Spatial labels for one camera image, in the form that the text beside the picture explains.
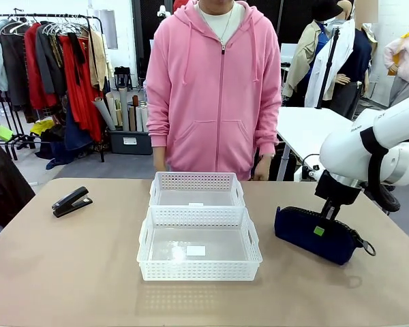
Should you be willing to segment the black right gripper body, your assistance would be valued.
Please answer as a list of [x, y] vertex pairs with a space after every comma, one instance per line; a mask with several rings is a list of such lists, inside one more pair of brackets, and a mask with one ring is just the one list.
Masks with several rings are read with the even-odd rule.
[[350, 205], [354, 203], [360, 192], [361, 188], [342, 184], [332, 177], [328, 170], [324, 170], [314, 194], [335, 205]]

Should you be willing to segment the person's left hand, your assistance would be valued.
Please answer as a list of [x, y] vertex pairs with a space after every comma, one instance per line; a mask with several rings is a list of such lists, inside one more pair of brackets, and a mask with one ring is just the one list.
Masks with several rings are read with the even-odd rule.
[[272, 155], [263, 155], [260, 157], [256, 167], [254, 168], [254, 173], [252, 176], [253, 181], [268, 181], [272, 159]]

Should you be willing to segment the person's right hand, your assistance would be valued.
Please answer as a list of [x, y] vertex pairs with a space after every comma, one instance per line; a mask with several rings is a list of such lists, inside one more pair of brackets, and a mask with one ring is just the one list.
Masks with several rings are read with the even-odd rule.
[[156, 172], [166, 172], [166, 147], [153, 147], [153, 165]]

